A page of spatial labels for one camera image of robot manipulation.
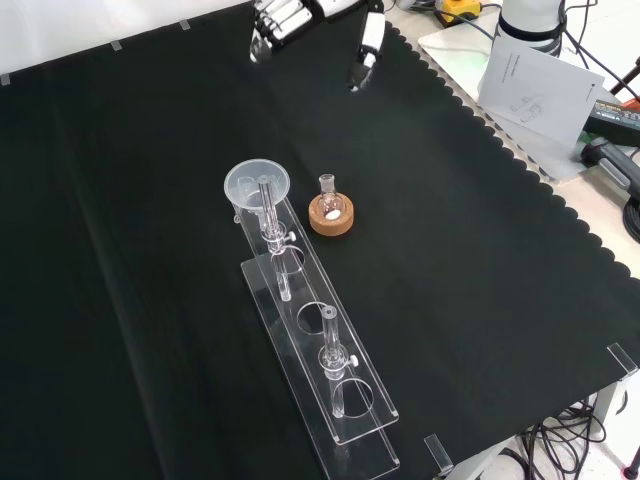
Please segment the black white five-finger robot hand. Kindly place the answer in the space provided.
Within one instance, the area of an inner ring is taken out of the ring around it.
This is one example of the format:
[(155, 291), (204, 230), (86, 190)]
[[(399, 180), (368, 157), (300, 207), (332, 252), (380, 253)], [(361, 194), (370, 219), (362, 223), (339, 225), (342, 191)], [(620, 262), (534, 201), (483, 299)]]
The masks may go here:
[(347, 81), (351, 92), (359, 92), (366, 87), (381, 57), (386, 32), (381, 1), (254, 1), (249, 58), (255, 64), (264, 63), (315, 26), (346, 16), (363, 5), (367, 13)]

